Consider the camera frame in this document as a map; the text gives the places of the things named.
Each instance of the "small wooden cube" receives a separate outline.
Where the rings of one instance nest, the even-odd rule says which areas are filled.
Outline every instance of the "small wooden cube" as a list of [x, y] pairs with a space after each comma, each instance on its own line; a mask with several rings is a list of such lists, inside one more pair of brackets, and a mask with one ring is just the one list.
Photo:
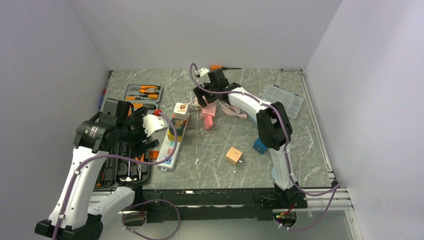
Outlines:
[[240, 158], [242, 157], [242, 154], [243, 153], [241, 151], [232, 146], [225, 155], [226, 161], [234, 166], [237, 166]]

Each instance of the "blue object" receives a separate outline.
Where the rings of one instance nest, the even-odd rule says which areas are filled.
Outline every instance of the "blue object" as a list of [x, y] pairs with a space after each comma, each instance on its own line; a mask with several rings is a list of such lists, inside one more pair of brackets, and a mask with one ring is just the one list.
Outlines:
[[253, 149], [258, 151], [260, 154], [265, 154], [267, 152], [267, 147], [261, 142], [259, 137], [253, 143]]

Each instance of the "pink object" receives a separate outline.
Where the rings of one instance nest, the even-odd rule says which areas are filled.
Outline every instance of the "pink object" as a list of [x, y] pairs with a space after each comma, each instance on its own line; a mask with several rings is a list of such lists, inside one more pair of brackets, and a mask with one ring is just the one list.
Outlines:
[[217, 110], [217, 106], [213, 104], [209, 104], [206, 107], [201, 109], [200, 117], [205, 119], [207, 116], [215, 117], [215, 112]]
[[204, 128], [206, 130], [209, 130], [212, 128], [212, 126], [214, 125], [214, 121], [212, 120], [212, 116], [208, 115], [204, 118]]

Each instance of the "toolbox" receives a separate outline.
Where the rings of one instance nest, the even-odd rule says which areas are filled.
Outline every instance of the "toolbox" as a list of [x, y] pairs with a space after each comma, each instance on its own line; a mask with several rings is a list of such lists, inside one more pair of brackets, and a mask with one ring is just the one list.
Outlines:
[[[155, 110], [159, 109], [159, 101], [162, 97], [162, 90], [162, 86], [156, 84], [128, 84], [123, 99], [133, 104], [134, 111], [141, 107], [145, 107], [148, 114], [153, 114]], [[116, 146], [110, 154], [137, 160], [141, 157], [134, 156], [131, 152], [131, 148], [125, 143], [118, 144], [118, 146]], [[147, 151], [143, 156], [144, 162], [154, 161], [151, 157], [151, 154]], [[127, 161], [116, 158], [107, 158], [97, 176], [94, 191], [111, 190], [117, 186], [117, 184], [125, 184], [128, 179], [131, 179], [132, 183], [144, 185], [149, 180], [151, 171], [150, 168], [150, 165], [146, 164], [141, 164], [141, 166], [139, 166], [138, 164], [131, 162], [129, 166]]]
[[156, 84], [128, 84], [123, 99], [132, 103], [159, 103], [162, 86]]
[[[110, 154], [120, 155], [132, 159], [139, 160], [138, 157], [133, 156], [125, 143], [118, 144], [115, 150], [111, 151]], [[150, 162], [153, 159], [150, 158], [149, 151], [143, 158], [144, 162]], [[132, 183], [144, 185], [147, 183], [150, 177], [150, 165], [141, 164], [141, 178], [139, 178], [138, 164], [131, 162], [129, 168], [129, 177]], [[123, 185], [128, 177], [128, 162], [116, 158], [107, 158], [98, 174], [97, 181], [94, 186], [94, 191], [105, 191], [115, 187], [116, 184]]]

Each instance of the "floor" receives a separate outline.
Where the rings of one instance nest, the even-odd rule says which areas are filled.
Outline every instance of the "floor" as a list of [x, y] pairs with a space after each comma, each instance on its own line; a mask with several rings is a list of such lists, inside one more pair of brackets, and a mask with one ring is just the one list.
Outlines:
[[[267, 85], [280, 88], [305, 98], [296, 119], [290, 119], [291, 160], [299, 184], [303, 188], [330, 187], [327, 164], [317, 134], [311, 109], [302, 85], [300, 72], [273, 69], [226, 70], [229, 82], [241, 84], [248, 92], [260, 96]], [[155, 84], [163, 86], [160, 108], [172, 115], [175, 103], [193, 101], [195, 87], [186, 69], [115, 70], [109, 81], [106, 98], [123, 99], [127, 84]], [[269, 152], [261, 155], [252, 148], [258, 138], [256, 125], [250, 119], [226, 115], [220, 107], [214, 126], [204, 128], [200, 111], [190, 108], [190, 120], [173, 170], [161, 171], [152, 167], [145, 189], [211, 189], [273, 187], [273, 164]], [[159, 141], [166, 132], [156, 133]], [[243, 152], [242, 164], [232, 166], [225, 154], [235, 147]]]

